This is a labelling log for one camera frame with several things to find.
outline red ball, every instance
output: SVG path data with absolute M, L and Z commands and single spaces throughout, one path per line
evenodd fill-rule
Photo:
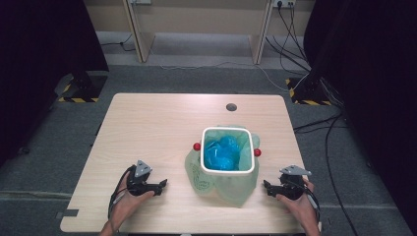
M 199 143 L 195 143 L 194 145 L 193 145 L 193 149 L 194 150 L 200 150 L 202 148 L 202 145 L 200 145 Z
M 262 154 L 261 150 L 256 148 L 254 149 L 254 156 L 260 156 Z

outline hand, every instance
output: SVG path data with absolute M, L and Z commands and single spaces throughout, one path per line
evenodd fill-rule
M 314 185 L 308 180 L 303 179 L 307 188 L 313 193 Z M 289 211 L 300 222 L 306 231 L 307 236 L 320 235 L 317 222 L 316 211 L 313 209 L 307 195 L 304 193 L 298 200 L 289 200 L 281 194 L 277 194 L 276 198 L 287 206 Z
M 123 195 L 123 197 L 117 202 L 116 205 L 113 206 L 113 209 L 110 214 L 110 219 L 104 224 L 103 228 L 101 229 L 100 236 L 105 235 L 113 235 L 116 231 L 120 228 L 122 223 L 129 218 L 137 209 L 138 207 L 147 199 L 150 199 L 154 195 L 154 191 L 148 191 L 140 196 L 133 196 L 129 191 L 126 189 L 126 180 L 129 176 L 129 172 L 125 175 L 124 179 L 120 183 L 119 193 Z

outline motion capture device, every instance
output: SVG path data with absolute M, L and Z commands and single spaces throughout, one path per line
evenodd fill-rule
M 305 193 L 312 207 L 316 210 L 318 221 L 320 221 L 319 201 L 316 199 L 313 192 L 307 188 L 303 180 L 303 175 L 310 176 L 312 175 L 312 172 L 296 165 L 290 165 L 280 169 L 279 172 L 282 173 L 281 177 L 279 177 L 281 182 L 280 186 L 272 185 L 267 180 L 264 180 L 264 187 L 267 190 L 268 196 L 275 198 L 277 194 L 281 194 L 294 201 L 298 200 Z
M 122 189 L 119 191 L 120 184 L 122 183 L 123 179 L 125 178 L 126 174 L 129 172 L 129 176 L 126 180 L 126 189 Z M 110 203 L 108 207 L 108 215 L 107 217 L 110 218 L 110 213 L 113 209 L 113 206 L 117 204 L 117 202 L 122 199 L 124 196 L 125 190 L 128 190 L 129 193 L 133 196 L 140 196 L 148 191 L 154 191 L 154 196 L 160 196 L 162 194 L 163 188 L 166 186 L 168 182 L 167 179 L 162 180 L 159 184 L 148 184 L 147 179 L 152 172 L 152 168 L 148 166 L 141 160 L 138 160 L 137 165 L 132 165 L 129 167 L 125 173 L 123 173 L 122 177 L 117 184 L 114 193 L 110 197 Z

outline gray carpet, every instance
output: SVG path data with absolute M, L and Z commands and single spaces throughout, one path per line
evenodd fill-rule
M 284 89 L 284 80 L 294 77 L 285 71 L 266 72 Z M 162 70 L 159 67 L 110 66 L 109 73 L 92 74 L 108 75 L 98 102 L 55 102 L 28 143 L 30 153 L 18 155 L 1 167 L 1 235 L 81 235 L 60 230 L 60 213 L 68 205 L 97 129 L 113 95 L 118 92 L 280 94 L 285 99 L 293 127 L 339 112 L 335 106 L 292 103 L 287 91 L 272 85 L 264 72 L 257 69 Z M 69 80 L 69 76 L 62 79 L 57 93 L 62 92 Z M 384 183 L 367 166 L 365 154 L 352 131 L 342 119 L 335 126 L 328 138 L 329 166 L 359 235 L 412 235 Z M 323 235 L 353 235 L 329 179 L 325 156 L 327 131 L 297 134 L 296 138 L 305 166 L 313 172 L 310 179 L 315 183 L 315 193 L 322 205 Z

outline power outlet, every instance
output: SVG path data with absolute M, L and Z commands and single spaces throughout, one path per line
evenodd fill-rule
M 295 0 L 274 0 L 273 1 L 273 7 L 277 8 L 278 7 L 278 2 L 281 2 L 281 9 L 282 8 L 290 8 L 290 7 L 294 7 L 295 6 Z

